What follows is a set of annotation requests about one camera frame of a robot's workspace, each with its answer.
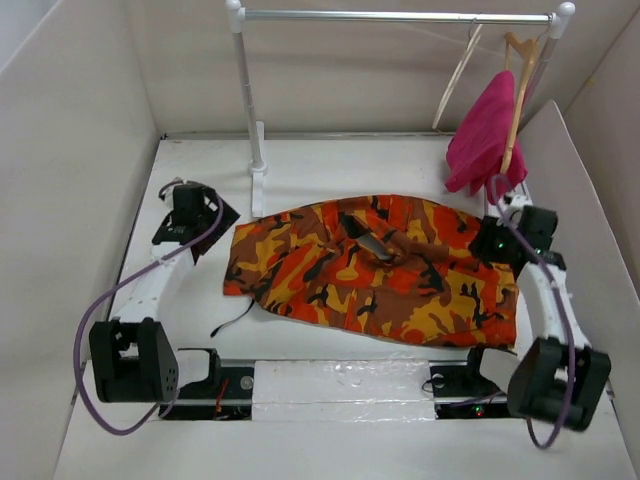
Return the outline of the orange camouflage trousers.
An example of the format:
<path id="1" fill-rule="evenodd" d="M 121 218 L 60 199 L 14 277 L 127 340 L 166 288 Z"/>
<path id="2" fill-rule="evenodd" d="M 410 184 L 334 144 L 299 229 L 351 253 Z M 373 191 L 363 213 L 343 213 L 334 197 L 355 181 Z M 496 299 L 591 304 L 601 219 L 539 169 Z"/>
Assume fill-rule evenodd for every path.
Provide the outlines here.
<path id="1" fill-rule="evenodd" d="M 293 320 L 408 345 L 515 343 L 512 269 L 470 245 L 481 221 L 426 199 L 373 195 L 279 212 L 235 229 L 223 281 Z"/>

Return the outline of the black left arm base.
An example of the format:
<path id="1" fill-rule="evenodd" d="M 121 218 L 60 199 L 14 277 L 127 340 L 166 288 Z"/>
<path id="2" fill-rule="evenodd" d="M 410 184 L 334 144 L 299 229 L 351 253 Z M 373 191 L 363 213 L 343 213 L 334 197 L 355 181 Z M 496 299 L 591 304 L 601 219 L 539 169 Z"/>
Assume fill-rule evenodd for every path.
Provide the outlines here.
<path id="1" fill-rule="evenodd" d="M 176 352 L 179 395 L 162 405 L 158 416 L 168 421 L 244 421 L 252 418 L 254 360 L 222 359 L 213 348 Z"/>

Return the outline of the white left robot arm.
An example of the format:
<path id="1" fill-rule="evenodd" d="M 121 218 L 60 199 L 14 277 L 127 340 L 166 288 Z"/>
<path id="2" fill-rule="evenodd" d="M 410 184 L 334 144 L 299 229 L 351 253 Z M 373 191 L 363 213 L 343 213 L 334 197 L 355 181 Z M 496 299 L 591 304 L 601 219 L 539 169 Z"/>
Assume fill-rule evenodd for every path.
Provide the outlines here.
<path id="1" fill-rule="evenodd" d="M 198 260 L 239 219 L 215 189 L 187 181 L 160 194 L 169 213 L 151 239 L 153 268 L 134 278 L 127 300 L 89 332 L 98 398 L 105 403 L 167 403 L 179 364 L 161 316 Z"/>

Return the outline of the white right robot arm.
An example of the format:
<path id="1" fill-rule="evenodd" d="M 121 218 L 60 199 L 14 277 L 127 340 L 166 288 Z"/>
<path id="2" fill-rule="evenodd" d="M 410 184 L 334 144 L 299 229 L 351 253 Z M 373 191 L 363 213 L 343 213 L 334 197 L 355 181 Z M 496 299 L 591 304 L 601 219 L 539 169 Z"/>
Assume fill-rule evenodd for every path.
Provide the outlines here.
<path id="1" fill-rule="evenodd" d="M 514 417 L 585 431 L 591 424 L 611 371 L 608 354 L 592 348 L 572 309 L 567 267 L 551 244 L 555 212 L 523 195 L 506 194 L 494 216 L 483 218 L 471 243 L 479 260 L 511 267 L 525 298 L 532 339 L 513 350 L 484 348 L 462 369 L 473 393 L 495 385 Z"/>

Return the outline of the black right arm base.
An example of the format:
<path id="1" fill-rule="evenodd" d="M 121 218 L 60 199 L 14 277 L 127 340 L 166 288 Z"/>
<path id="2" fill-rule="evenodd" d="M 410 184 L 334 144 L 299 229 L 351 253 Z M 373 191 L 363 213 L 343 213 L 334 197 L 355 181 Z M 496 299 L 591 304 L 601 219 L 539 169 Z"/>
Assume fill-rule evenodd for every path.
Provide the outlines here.
<path id="1" fill-rule="evenodd" d="M 507 390 L 520 364 L 514 352 L 471 348 L 463 360 L 430 360 L 422 384 L 437 420 L 509 419 Z"/>

